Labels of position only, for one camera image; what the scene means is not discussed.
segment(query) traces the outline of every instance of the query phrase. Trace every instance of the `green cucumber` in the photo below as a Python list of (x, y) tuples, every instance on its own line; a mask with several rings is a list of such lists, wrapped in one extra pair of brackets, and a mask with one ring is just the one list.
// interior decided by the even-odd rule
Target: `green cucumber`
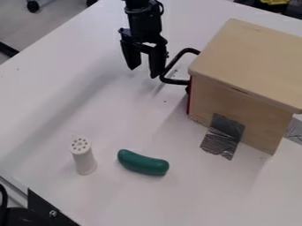
[(167, 161), (149, 158), (125, 149), (119, 150), (117, 159), (128, 170), (147, 175), (163, 176), (169, 169)]

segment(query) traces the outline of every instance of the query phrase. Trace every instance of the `floor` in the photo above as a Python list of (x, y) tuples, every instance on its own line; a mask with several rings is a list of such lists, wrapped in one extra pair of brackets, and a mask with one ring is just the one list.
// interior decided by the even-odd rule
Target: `floor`
[[(30, 13), (26, 0), (0, 0), (0, 41), (25, 49), (79, 12), (86, 0), (39, 0), (41, 11)], [(0, 53), (0, 64), (8, 57)]]

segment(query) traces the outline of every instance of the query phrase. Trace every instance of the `red edge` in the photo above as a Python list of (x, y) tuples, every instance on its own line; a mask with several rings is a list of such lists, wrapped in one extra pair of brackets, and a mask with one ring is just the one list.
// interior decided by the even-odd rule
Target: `red edge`
[(192, 76), (190, 76), (189, 98), (188, 98), (188, 103), (186, 104), (186, 114), (188, 114), (188, 115), (190, 114), (192, 82), (193, 82), (193, 78), (192, 78)]

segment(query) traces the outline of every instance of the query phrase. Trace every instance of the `wooden lid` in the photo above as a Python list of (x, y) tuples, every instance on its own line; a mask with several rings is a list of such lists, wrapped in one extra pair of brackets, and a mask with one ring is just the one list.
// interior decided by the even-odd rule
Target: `wooden lid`
[(192, 62), (205, 76), (302, 113), (302, 38), (230, 19)]

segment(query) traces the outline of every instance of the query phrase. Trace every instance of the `black cable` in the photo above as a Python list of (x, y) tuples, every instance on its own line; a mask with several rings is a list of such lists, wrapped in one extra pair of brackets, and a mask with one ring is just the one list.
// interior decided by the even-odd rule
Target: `black cable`
[(0, 193), (2, 195), (2, 203), (0, 206), (0, 225), (6, 224), (6, 208), (8, 204), (8, 195), (3, 185), (0, 185)]
[(175, 65), (175, 63), (186, 53), (193, 53), (195, 55), (199, 55), (200, 51), (193, 48), (185, 48), (181, 50), (177, 55), (169, 62), (167, 67), (164, 69), (163, 73), (160, 74), (159, 78), (161, 82), (171, 84), (171, 85), (180, 85), (180, 86), (189, 86), (189, 80), (181, 80), (181, 79), (168, 79), (165, 78), (165, 75), (171, 70), (171, 68)]

